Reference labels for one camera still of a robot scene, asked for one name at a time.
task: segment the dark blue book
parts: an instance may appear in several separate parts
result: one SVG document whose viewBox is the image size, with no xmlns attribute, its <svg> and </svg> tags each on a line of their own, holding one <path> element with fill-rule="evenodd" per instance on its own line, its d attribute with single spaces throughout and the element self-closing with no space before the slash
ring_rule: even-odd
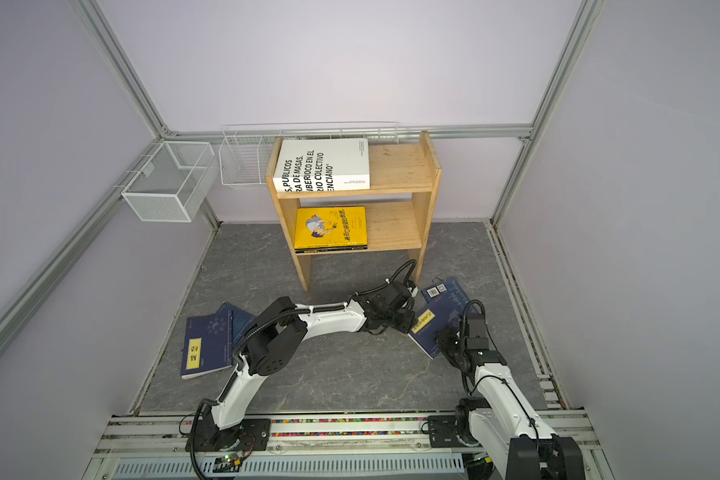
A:
<svg viewBox="0 0 720 480">
<path fill-rule="evenodd" d="M 427 303 L 432 302 L 434 299 L 441 298 L 442 296 L 447 296 L 451 299 L 451 301 L 459 305 L 459 314 L 464 311 L 464 307 L 467 305 L 467 302 L 469 302 L 469 297 L 461 288 L 461 285 L 458 284 L 458 280 L 456 280 L 455 276 L 450 276 L 440 283 L 435 283 L 434 285 L 425 288 L 422 291 L 422 295 Z"/>
<path fill-rule="evenodd" d="M 232 351 L 254 318 L 227 302 L 216 313 L 187 318 L 181 378 L 191 379 L 234 365 Z"/>
<path fill-rule="evenodd" d="M 416 314 L 416 322 L 411 328 L 410 336 L 426 353 L 429 358 L 435 358 L 440 353 L 440 347 L 434 336 L 446 326 L 458 328 L 458 316 L 461 307 L 453 302 L 450 296 L 439 295 Z"/>
</svg>

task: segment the wire basket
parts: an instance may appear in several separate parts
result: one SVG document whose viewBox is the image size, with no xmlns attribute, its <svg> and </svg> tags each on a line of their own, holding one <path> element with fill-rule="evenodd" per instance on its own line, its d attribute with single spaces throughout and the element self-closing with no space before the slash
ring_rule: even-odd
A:
<svg viewBox="0 0 720 480">
<path fill-rule="evenodd" d="M 385 122 L 382 127 L 305 129 L 305 124 L 278 124 L 291 127 L 279 130 L 227 132 L 219 147 L 221 183 L 229 188 L 255 188 L 266 185 L 265 173 L 275 139 L 306 140 L 324 138 L 367 138 L 369 143 L 399 143 L 397 124 Z"/>
<path fill-rule="evenodd" d="M 218 174 L 210 143 L 163 141 L 123 198 L 144 222 L 191 222 Z"/>
</svg>

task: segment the white wall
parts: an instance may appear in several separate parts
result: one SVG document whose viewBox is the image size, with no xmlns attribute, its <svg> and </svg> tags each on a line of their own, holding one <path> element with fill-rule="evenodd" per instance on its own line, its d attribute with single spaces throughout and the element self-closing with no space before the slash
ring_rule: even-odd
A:
<svg viewBox="0 0 720 480">
<path fill-rule="evenodd" d="M 77 480 L 156 358 L 209 229 L 123 204 L 0 358 L 0 478 Z"/>
<path fill-rule="evenodd" d="M 606 4 L 500 230 L 616 478 L 720 478 L 720 1 Z"/>
<path fill-rule="evenodd" d="M 173 130 L 529 123 L 580 0 L 101 0 Z"/>
<path fill-rule="evenodd" d="M 433 140 L 443 166 L 434 218 L 488 218 L 518 158 L 516 138 L 462 138 Z M 368 197 L 354 197 L 367 201 Z M 214 185 L 208 197 L 224 222 L 277 222 L 277 213 L 266 187 L 231 190 Z M 334 204 L 343 197 L 331 198 Z"/>
<path fill-rule="evenodd" d="M 151 140 L 66 0 L 0 0 L 0 311 Z M 0 358 L 0 478 L 80 478 L 208 235 L 120 208 Z"/>
<path fill-rule="evenodd" d="M 0 0 L 0 311 L 151 139 L 65 0 Z"/>
</svg>

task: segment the upper shelf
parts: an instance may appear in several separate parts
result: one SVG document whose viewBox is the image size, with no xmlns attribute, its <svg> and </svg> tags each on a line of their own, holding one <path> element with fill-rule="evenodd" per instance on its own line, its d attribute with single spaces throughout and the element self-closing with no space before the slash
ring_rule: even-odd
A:
<svg viewBox="0 0 720 480">
<path fill-rule="evenodd" d="M 272 150 L 277 159 L 279 144 Z M 417 144 L 369 145 L 368 162 L 371 188 L 366 190 L 330 190 L 323 192 L 277 192 L 278 198 L 346 197 L 349 195 L 410 194 L 429 192 L 434 187 L 440 161 L 427 132 Z"/>
</svg>

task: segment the robotic arm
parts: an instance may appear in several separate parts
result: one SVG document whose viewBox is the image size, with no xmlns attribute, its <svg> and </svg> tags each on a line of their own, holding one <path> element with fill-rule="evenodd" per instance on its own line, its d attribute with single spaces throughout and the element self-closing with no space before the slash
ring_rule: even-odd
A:
<svg viewBox="0 0 720 480">
<path fill-rule="evenodd" d="M 398 281 L 406 266 L 408 273 Z M 306 306 L 281 297 L 267 307 L 235 348 L 233 358 L 238 363 L 218 399 L 203 399 L 198 406 L 187 441 L 195 473 L 204 478 L 195 452 L 234 449 L 242 436 L 249 435 L 242 423 L 251 399 L 268 376 L 288 363 L 302 341 L 328 333 L 371 332 L 388 326 L 408 333 L 417 293 L 409 279 L 413 268 L 415 260 L 410 260 L 384 284 L 355 293 L 347 302 Z M 437 337 L 451 365 L 461 370 L 464 389 L 470 379 L 474 385 L 468 391 L 470 396 L 475 392 L 481 395 L 461 400 L 455 426 L 458 435 L 485 448 L 505 480 L 584 480 L 578 445 L 571 438 L 555 435 L 514 383 L 504 358 L 488 348 L 484 309 L 482 313 L 481 318 L 463 318 L 458 330 L 446 329 Z M 541 476 L 545 470 L 540 462 L 546 462 L 550 476 Z"/>
</svg>

